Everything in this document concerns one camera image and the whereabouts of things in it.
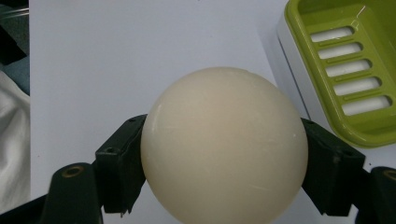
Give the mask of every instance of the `white cloth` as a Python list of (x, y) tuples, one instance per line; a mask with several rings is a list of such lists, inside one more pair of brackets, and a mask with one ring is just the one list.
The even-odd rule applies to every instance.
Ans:
[(0, 71), (0, 214), (30, 200), (30, 97)]

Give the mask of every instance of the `white ball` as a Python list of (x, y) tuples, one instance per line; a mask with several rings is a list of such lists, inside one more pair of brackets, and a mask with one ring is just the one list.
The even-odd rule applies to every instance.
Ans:
[(185, 224), (267, 223), (301, 187), (307, 142), (290, 101), (263, 77), (208, 68), (170, 86), (141, 143), (159, 202)]

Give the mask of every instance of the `dark gray surface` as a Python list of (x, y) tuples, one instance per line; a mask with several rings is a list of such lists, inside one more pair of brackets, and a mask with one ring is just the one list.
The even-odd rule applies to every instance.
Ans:
[[(0, 25), (12, 36), (18, 46), (29, 55), (29, 16), (0, 20)], [(4, 71), (26, 94), (30, 95), (30, 57), (27, 56), (7, 66), (0, 64)]]

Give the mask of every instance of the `sphere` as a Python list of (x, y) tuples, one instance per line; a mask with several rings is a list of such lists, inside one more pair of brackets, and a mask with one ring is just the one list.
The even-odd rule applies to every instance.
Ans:
[(297, 110), (246, 70), (215, 67), (171, 85), (148, 113), (143, 169), (163, 207), (185, 224), (262, 224), (300, 189), (307, 141)]

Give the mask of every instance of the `plastic container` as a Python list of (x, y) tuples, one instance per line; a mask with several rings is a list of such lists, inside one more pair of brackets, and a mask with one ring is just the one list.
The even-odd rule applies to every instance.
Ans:
[(290, 0), (278, 27), (307, 113), (353, 146), (396, 142), (394, 8), (394, 0)]

